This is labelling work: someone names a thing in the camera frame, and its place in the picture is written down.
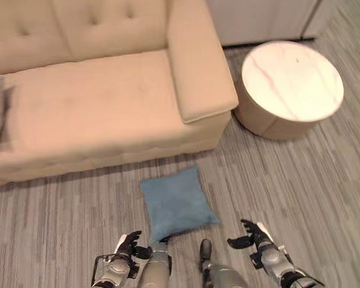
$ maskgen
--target sofa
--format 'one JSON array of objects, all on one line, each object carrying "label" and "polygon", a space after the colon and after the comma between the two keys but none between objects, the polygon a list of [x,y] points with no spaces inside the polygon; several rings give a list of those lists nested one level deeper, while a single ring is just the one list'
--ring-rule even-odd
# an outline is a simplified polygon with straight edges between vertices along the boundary
[{"label": "sofa", "polygon": [[0,185],[216,147],[238,104],[204,0],[0,0]]}]

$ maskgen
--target marble tabletop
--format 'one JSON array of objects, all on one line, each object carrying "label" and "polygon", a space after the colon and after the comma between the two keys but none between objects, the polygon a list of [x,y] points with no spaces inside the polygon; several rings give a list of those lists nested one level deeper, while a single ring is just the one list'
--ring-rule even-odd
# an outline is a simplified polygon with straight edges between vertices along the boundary
[{"label": "marble tabletop", "polygon": [[343,101],[336,68],[315,50],[291,41],[253,49],[243,62],[242,81],[259,106],[296,122],[327,118]]}]

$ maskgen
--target sofa backrest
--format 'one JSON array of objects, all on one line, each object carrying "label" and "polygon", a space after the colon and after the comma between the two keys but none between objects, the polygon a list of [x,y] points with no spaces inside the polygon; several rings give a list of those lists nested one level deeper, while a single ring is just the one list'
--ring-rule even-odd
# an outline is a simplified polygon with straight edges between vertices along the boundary
[{"label": "sofa backrest", "polygon": [[166,47],[168,0],[0,0],[0,74]]}]

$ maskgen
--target robotic arm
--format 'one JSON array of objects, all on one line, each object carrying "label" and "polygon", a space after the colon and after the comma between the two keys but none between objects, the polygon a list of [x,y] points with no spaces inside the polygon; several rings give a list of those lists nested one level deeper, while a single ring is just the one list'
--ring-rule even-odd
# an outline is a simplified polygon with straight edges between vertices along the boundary
[{"label": "robotic arm", "polygon": [[[113,254],[96,257],[91,287],[122,288],[128,278],[136,278],[139,264],[132,256],[149,259],[139,281],[139,288],[167,288],[172,268],[172,258],[168,254],[168,238],[145,248],[137,246],[141,231],[122,235]],[[96,280],[99,261],[103,261],[104,273]]]},{"label": "robotic arm", "polygon": [[248,236],[228,239],[228,244],[234,249],[256,246],[257,252],[250,258],[256,269],[264,268],[265,272],[281,288],[323,288],[324,284],[309,276],[293,264],[284,246],[277,247],[269,232],[262,223],[253,223],[242,219]]}]

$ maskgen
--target floor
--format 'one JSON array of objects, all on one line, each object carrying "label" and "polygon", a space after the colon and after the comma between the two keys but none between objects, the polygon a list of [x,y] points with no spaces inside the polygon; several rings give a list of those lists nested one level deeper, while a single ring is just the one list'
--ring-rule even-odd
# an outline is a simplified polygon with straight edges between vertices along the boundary
[{"label": "floor", "polygon": [[[0,287],[89,287],[95,256],[113,251],[120,234],[141,229],[140,243],[149,241],[139,182],[194,164],[223,225],[172,239],[172,288],[201,287],[203,238],[213,242],[213,259],[235,267],[249,287],[276,287],[252,267],[250,251],[226,244],[244,234],[240,218],[263,221],[328,287],[360,287],[360,1],[341,0],[306,44],[338,68],[345,99],[299,140],[268,141],[233,120],[213,151],[1,186]],[[234,78],[249,50],[225,51]]]}]

